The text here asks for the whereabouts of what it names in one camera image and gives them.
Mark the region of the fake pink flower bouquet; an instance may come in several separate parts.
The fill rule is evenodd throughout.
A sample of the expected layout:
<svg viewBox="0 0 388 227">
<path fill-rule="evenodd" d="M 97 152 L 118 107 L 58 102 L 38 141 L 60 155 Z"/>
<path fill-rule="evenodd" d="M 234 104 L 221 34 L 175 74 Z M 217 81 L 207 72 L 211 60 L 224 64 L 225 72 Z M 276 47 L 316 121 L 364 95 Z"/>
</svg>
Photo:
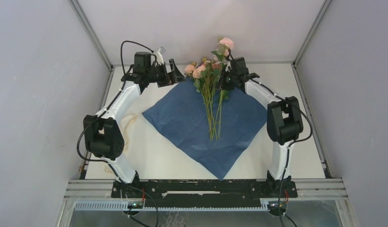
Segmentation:
<svg viewBox="0 0 388 227">
<path fill-rule="evenodd" d="M 228 69 L 229 54 L 233 48 L 233 40 L 219 37 L 216 49 L 211 51 L 212 59 L 204 57 L 184 69 L 185 76 L 191 79 L 196 91 L 202 95 L 210 140 L 219 139 L 221 134 L 222 105 L 229 96 L 228 91 L 221 88 L 221 80 Z"/>
</svg>

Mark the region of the blue wrapping paper sheet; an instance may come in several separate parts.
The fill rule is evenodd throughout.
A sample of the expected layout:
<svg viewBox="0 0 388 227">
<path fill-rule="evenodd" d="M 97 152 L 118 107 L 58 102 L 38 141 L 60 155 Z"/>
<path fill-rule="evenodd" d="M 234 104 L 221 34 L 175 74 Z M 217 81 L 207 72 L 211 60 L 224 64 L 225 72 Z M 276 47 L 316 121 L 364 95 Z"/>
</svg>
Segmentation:
<svg viewBox="0 0 388 227">
<path fill-rule="evenodd" d="M 222 102 L 221 134 L 217 140 L 211 140 L 203 97 L 191 81 L 178 83 L 143 116 L 162 136 L 219 180 L 267 122 L 266 108 L 235 89 Z"/>
</svg>

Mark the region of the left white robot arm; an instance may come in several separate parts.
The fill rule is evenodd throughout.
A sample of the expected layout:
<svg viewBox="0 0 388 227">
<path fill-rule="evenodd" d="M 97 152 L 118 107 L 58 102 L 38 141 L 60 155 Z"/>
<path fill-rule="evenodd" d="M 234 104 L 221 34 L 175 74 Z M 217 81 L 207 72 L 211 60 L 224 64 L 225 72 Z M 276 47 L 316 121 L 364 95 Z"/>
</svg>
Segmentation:
<svg viewBox="0 0 388 227">
<path fill-rule="evenodd" d="M 134 63 L 124 70 L 121 85 L 110 103 L 94 115 L 83 119 L 83 132 L 79 140 L 95 157 L 93 161 L 104 162 L 115 173 L 116 180 L 123 184 L 123 191 L 129 197 L 140 194 L 141 184 L 135 181 L 137 175 L 123 155 L 127 139 L 123 136 L 121 123 L 134 101 L 151 84 L 165 87 L 183 82 L 184 75 L 177 68 L 174 59 L 165 63 L 161 50 L 137 52 Z"/>
</svg>

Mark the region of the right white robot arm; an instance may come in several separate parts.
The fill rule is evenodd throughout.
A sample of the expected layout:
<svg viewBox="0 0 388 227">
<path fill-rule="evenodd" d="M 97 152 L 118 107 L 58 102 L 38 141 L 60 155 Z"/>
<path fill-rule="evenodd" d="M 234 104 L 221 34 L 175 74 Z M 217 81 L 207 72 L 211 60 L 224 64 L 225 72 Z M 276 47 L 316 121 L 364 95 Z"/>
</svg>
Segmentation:
<svg viewBox="0 0 388 227">
<path fill-rule="evenodd" d="M 227 57 L 221 75 L 224 90 L 237 88 L 253 97 L 267 110 L 267 133 L 273 142 L 272 164 L 268 171 L 267 192 L 273 197 L 285 191 L 288 181 L 291 147 L 303 132 L 302 112 L 295 96 L 282 96 L 260 81 L 257 73 L 250 73 L 245 59 Z"/>
</svg>

